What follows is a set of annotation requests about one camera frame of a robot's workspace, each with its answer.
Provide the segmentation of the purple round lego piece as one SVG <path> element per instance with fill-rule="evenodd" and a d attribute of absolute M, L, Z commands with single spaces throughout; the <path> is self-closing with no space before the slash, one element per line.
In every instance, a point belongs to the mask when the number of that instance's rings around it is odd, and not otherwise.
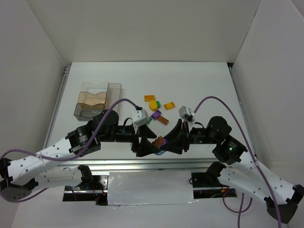
<path fill-rule="evenodd" d="M 160 155 L 163 155 L 166 152 L 163 149 L 163 147 L 167 144 L 168 141 L 166 139 L 164 139 L 164 140 L 165 140 L 164 144 L 160 148 L 157 148 L 158 150 L 157 150 L 157 152 L 154 153 L 155 155 L 160 156 Z"/>

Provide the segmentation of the purple lego brick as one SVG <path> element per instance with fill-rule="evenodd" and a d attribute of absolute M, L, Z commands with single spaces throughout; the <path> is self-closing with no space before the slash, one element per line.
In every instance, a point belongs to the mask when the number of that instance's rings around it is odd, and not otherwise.
<path fill-rule="evenodd" d="M 152 115 L 151 115 L 151 118 L 153 119 L 153 120 L 157 120 L 157 118 L 159 117 L 159 116 L 161 116 L 161 111 L 159 111 L 159 110 L 156 110 Z"/>

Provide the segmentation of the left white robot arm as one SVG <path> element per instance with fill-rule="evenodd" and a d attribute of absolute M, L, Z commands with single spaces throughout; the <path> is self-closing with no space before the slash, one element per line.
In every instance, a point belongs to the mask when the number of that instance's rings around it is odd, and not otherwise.
<path fill-rule="evenodd" d="M 119 124 L 116 111 L 103 111 L 87 124 L 71 131 L 59 142 L 23 159 L 0 160 L 0 195 L 8 202 L 22 202 L 37 190 L 59 186 L 87 189 L 94 179 L 87 165 L 59 168 L 59 165 L 101 149 L 101 143 L 130 143 L 137 157 L 159 152 L 149 140 L 156 134 L 146 125 Z"/>

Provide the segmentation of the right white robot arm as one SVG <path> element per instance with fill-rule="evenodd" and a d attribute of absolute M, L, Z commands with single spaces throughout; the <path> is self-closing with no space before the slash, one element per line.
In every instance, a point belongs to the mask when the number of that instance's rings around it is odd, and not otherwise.
<path fill-rule="evenodd" d="M 274 219 L 287 224 L 304 196 L 302 185 L 293 185 L 254 158 L 240 141 L 230 135 L 232 128 L 221 116 L 210 119 L 207 127 L 190 127 L 179 120 L 165 137 L 160 150 L 176 154 L 186 152 L 191 144 L 213 144 L 217 161 L 208 172 L 221 185 L 233 187 L 259 201 Z"/>

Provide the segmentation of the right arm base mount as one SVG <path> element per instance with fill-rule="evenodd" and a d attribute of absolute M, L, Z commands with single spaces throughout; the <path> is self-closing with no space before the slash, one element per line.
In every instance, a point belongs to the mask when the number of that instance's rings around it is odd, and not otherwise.
<path fill-rule="evenodd" d="M 236 190 L 219 182 L 220 172 L 226 166 L 218 161 L 212 163 L 205 172 L 193 172 L 189 184 L 193 186 L 194 199 L 237 197 Z"/>

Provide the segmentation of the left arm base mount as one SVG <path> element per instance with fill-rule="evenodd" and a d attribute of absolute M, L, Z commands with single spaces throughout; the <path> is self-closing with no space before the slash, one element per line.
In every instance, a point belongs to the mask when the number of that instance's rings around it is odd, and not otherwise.
<path fill-rule="evenodd" d="M 109 175 L 93 175 L 88 166 L 80 165 L 81 182 L 76 186 L 65 186 L 63 202 L 94 202 L 107 206 Z"/>

